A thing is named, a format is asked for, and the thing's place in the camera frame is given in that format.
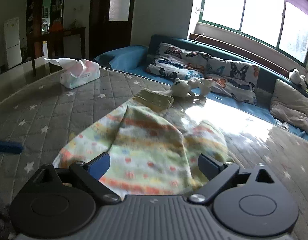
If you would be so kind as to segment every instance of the butterfly pillow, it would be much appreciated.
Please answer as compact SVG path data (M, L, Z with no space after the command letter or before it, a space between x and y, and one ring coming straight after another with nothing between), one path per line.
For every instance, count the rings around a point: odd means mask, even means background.
M182 60L187 69L195 70L200 73L204 73L207 61L210 57L209 54L204 52L180 49L174 45L163 42L160 43L156 56L172 56L178 60Z
M259 66L243 61L225 60L211 56L204 74L211 73L236 78L256 86Z
M146 68L146 72L158 75L170 80L180 78L187 80L192 77L202 78L203 74L192 69L187 69L187 65L182 60L174 57L156 57Z
M256 105L255 87L251 84L216 74L207 75L205 78L214 80L214 84L210 87L213 92L227 95L236 101Z

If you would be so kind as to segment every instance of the blue sofa cover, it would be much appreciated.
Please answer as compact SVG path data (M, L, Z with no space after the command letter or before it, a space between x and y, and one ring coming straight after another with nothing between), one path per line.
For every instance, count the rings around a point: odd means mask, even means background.
M161 83L171 85L173 83L171 80L145 72L146 67L153 59L156 50L161 42L169 43L177 47L180 47L182 49L187 49L190 51L202 51L214 57L222 59L244 61L256 64L260 67L258 81L257 81L257 87L259 89L266 91L270 94L273 94L276 79L280 79L286 82L287 84L291 85L295 89L297 89L300 93L302 93L304 96L308 98L308 94L304 90L298 88L295 84L290 82L284 76L247 58L244 58L240 55L237 55L235 53L214 46L193 42L190 40L172 38L168 36L153 35L148 48L145 46L134 45L122 49L116 49L109 52L105 52L97 56L94 59L94 61L99 63L100 66L105 66L108 68L139 75L152 80L156 80ZM199 94L199 89L193 90L193 92ZM274 117L269 112L270 101L268 100L262 100L262 98L257 97L257 105L254 106L251 104L238 102L233 98L212 92L207 95L207 98L212 99L214 101L218 101L222 104L226 104L228 106L235 107L249 114L257 116L265 121L276 124ZM299 128L289 125L289 130L290 132L304 138L305 140L308 140L308 134L306 134Z

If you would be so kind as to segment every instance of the plush toy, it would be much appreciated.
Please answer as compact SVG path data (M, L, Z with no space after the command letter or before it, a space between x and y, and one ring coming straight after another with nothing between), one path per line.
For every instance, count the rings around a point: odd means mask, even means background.
M167 94L176 96L176 97L187 97L188 94L195 96L191 91L195 88L200 88L201 96L207 95L211 91L211 86L213 80L204 79L204 78L191 78L188 80L180 80L179 78L175 79L175 83L171 86L170 91Z
M304 89L305 91L308 88L305 76L299 75L299 71L296 68L289 71L289 80L292 81L295 85Z

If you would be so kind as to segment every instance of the window frame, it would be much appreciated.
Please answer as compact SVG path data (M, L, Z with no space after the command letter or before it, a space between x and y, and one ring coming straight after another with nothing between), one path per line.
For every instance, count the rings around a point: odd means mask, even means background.
M204 6L205 6L205 0L201 0L201 8L204 10ZM282 35L282 32L283 32L283 27L284 27L284 21L285 21L285 12L286 12L286 0L284 1L284 9L283 9L283 13L282 13L282 21L281 21L281 29L280 29L280 32L279 32L279 36L278 36L278 41L277 41L277 45L276 47L275 46L272 46L271 44L268 44L267 42L265 41L262 41L258 38L255 38L251 35L248 35L246 33L243 33L241 31L241 27L242 27L242 24L243 24L243 19L244 19L244 13L245 13L245 6L246 6L246 0L244 0L244 6L243 6L243 12L242 12L242 15L241 15L241 24L240 24L240 27L239 27L239 30L235 30L235 29L232 29L230 27L227 27L227 26L224 26L224 25L220 25L220 24L217 24L217 23L213 23L213 22L209 22L209 21L205 21L203 20L203 11L200 13L199 15L199 20L198 22L201 22L201 23L206 23L206 24L209 24L209 25L213 25L213 26L216 26L216 27L219 27L219 28L223 28L223 29L226 29L226 30L229 30L229 31L232 31L232 32L235 32L235 33L238 33L238 34L241 34L245 37L248 37L254 41L258 41L278 52L280 52L281 54L285 55L286 57L289 57L290 59L294 60L296 63L298 63L299 65L301 65L302 67L306 68L306 65L307 65L307 62L308 62L308 49L307 49L307 52L306 52L306 57L305 57L305 61L304 63L302 63L301 61L299 61L297 58L293 57L292 55L288 54L287 52L283 51L282 49L279 49L279 44L281 42L281 35Z

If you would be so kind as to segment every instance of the refrigerator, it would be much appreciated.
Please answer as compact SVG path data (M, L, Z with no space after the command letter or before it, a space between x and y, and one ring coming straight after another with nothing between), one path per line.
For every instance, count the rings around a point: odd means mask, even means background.
M18 17L4 22L4 37L8 69L10 69L22 63Z

